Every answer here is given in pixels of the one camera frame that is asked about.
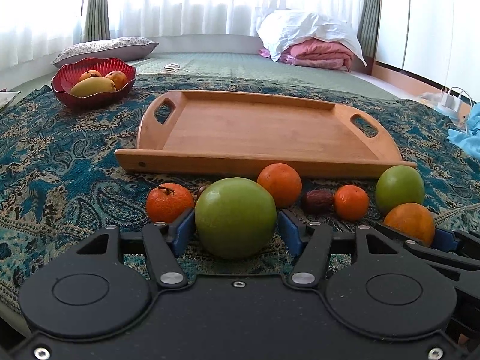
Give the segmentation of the large dull orange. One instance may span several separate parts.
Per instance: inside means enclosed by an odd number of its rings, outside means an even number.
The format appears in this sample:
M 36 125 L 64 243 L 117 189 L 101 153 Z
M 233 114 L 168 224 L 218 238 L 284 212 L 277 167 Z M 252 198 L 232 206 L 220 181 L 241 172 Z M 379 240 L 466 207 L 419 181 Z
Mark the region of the large dull orange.
M 430 247 L 435 236 L 435 222 L 429 210 L 418 203 L 404 203 L 392 209 L 383 223 Z

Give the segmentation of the orange fruit in bowl right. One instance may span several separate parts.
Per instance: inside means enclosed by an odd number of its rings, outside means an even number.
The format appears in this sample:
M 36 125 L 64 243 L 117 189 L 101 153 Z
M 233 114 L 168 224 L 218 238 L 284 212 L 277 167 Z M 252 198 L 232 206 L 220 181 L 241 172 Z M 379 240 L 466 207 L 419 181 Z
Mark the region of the orange fruit in bowl right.
M 115 90 L 118 91 L 128 84 L 128 77 L 121 71 L 112 71 L 106 74 L 105 78 L 115 84 Z

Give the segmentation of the green quilted mat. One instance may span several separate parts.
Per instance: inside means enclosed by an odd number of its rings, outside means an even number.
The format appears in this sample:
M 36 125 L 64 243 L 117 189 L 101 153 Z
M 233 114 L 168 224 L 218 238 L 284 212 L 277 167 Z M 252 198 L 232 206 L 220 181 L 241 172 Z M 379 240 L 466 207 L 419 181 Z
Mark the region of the green quilted mat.
M 368 98 L 397 99 L 383 88 L 350 72 L 275 63 L 259 55 L 229 53 L 151 54 L 131 61 L 139 74 L 160 74 L 168 64 L 180 66 L 180 74 L 276 81 L 294 86 L 312 86 Z

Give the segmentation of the white pillow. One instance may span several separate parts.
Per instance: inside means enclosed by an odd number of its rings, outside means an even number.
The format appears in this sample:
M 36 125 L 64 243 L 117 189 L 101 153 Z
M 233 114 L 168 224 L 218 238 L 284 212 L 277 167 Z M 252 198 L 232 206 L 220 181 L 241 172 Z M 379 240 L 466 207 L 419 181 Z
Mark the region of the white pillow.
M 275 10 L 264 18 L 257 33 L 263 42 L 260 53 L 274 62 L 278 62 L 281 53 L 287 48 L 314 38 L 341 43 L 351 50 L 361 63 L 366 63 L 353 28 L 329 16 L 296 10 Z

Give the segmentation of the green drape right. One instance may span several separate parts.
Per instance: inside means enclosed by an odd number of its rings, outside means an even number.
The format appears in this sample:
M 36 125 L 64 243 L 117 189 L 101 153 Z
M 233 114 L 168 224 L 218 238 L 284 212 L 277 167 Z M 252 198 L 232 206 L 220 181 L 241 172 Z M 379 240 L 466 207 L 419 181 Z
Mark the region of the green drape right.
M 380 12 L 382 0 L 364 0 L 357 38 L 362 48 L 363 58 L 374 59 L 377 50 Z

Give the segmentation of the small tangerine with stem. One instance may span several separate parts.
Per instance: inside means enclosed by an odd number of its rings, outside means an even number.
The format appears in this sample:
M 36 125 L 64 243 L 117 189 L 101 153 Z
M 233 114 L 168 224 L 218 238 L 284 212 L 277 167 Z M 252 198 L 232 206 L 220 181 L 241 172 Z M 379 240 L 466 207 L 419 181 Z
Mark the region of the small tangerine with stem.
M 174 183 L 164 183 L 152 189 L 145 202 L 145 211 L 152 223 L 171 224 L 190 208 L 194 208 L 191 192 Z

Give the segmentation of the floral grey pillow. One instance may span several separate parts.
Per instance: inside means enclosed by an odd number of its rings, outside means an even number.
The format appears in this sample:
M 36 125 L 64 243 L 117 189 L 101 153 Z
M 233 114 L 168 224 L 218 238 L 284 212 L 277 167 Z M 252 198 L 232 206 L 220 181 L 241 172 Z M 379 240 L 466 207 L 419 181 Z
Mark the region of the floral grey pillow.
M 62 51 L 51 62 L 57 68 L 85 58 L 117 58 L 124 62 L 144 59 L 159 43 L 146 37 L 119 37 L 103 41 L 74 44 Z

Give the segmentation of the orange fruit in bowl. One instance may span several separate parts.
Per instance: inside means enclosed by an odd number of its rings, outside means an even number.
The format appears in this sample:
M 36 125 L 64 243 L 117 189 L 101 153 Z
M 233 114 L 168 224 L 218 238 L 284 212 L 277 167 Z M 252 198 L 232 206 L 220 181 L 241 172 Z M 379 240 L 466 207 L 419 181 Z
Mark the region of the orange fruit in bowl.
M 128 77 L 121 71 L 112 71 L 106 74 L 105 78 L 115 84 L 115 90 L 118 91 L 128 84 Z
M 97 71 L 97 70 L 95 70 L 95 69 L 89 69 L 89 70 L 86 70 L 85 72 L 83 72 L 83 73 L 80 75 L 78 81 L 79 81 L 79 82 L 82 82 L 83 80 L 86 80 L 86 79 L 88 79 L 88 78 L 92 78 L 92 77 L 102 77 L 102 76 L 103 76 L 103 75 L 102 75 L 99 71 Z

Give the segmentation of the green apple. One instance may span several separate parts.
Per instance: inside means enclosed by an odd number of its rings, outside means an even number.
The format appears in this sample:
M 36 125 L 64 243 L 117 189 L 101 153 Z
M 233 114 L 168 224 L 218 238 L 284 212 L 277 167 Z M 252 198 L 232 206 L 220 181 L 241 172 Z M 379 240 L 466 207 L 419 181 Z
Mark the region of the green apple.
M 218 180 L 200 195 L 194 219 L 203 247 L 220 258 L 246 258 L 273 237 L 277 209 L 271 194 L 256 182 Z
M 419 172 L 404 165 L 387 169 L 377 181 L 375 202 L 382 215 L 404 203 L 422 204 L 425 184 Z

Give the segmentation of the red fruit bowl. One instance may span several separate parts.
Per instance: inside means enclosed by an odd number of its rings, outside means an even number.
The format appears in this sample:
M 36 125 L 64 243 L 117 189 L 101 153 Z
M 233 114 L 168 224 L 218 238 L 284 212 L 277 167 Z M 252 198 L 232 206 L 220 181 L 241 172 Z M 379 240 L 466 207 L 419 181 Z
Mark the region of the red fruit bowl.
M 84 58 L 61 66 L 51 80 L 51 87 L 66 107 L 89 110 L 126 97 L 136 78 L 136 68 L 121 59 Z

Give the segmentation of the wooden serving tray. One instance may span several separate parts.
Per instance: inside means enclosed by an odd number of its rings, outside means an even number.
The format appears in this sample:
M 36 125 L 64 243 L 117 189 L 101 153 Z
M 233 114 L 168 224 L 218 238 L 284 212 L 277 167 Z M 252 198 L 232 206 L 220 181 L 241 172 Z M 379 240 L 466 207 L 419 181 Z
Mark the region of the wooden serving tray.
M 287 164 L 302 177 L 376 179 L 404 164 L 388 131 L 352 106 L 271 94 L 170 91 L 146 109 L 128 172 L 256 177 Z

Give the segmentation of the light blue cloth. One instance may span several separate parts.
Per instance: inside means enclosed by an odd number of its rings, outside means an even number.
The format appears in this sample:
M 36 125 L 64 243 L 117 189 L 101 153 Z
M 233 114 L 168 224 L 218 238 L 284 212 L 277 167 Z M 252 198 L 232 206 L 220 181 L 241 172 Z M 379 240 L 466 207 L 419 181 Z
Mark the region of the light blue cloth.
M 469 156 L 480 160 L 480 104 L 476 103 L 466 120 L 465 131 L 448 130 L 448 141 Z

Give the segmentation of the dark red date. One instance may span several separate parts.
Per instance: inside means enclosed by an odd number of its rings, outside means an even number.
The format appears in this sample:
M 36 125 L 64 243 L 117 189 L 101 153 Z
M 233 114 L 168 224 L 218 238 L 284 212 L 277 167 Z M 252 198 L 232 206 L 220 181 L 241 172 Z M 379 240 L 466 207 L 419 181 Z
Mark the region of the dark red date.
M 302 205 L 305 211 L 328 211 L 334 205 L 334 194 L 326 189 L 315 189 L 306 192 Z

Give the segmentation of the medium tangerine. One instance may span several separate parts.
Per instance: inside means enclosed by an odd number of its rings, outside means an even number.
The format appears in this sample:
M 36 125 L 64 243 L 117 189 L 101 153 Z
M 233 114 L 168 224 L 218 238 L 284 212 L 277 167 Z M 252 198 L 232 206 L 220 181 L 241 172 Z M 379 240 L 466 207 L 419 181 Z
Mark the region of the medium tangerine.
M 277 208 L 294 205 L 302 192 L 302 180 L 298 172 L 284 163 L 265 167 L 257 177 L 257 183 L 271 194 Z

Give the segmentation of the green drape left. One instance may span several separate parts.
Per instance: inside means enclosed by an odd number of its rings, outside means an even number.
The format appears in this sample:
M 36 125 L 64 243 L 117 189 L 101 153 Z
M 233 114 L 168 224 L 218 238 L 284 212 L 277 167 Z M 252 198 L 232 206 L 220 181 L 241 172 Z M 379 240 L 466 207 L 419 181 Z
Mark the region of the green drape left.
M 84 0 L 83 41 L 103 41 L 110 38 L 108 0 Z

